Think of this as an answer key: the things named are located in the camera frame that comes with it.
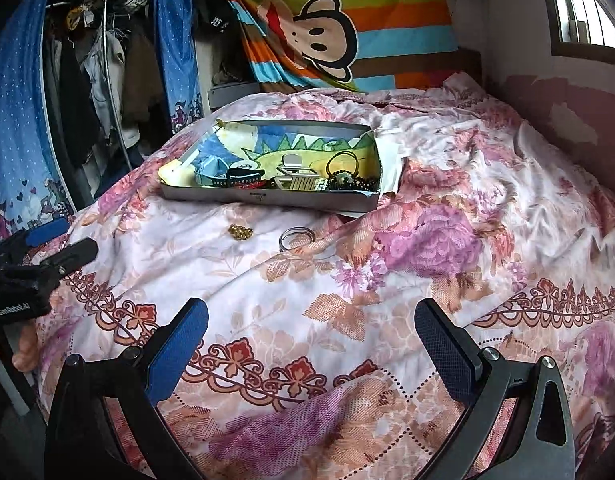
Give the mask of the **person's left hand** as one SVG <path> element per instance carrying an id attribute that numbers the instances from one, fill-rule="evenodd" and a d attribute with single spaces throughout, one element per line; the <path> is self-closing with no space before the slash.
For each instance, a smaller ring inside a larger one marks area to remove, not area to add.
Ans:
<path id="1" fill-rule="evenodd" d="M 29 373 L 37 366 L 39 361 L 39 342 L 36 324 L 26 321 L 21 324 L 18 350 L 13 353 L 11 362 L 21 373 Z"/>

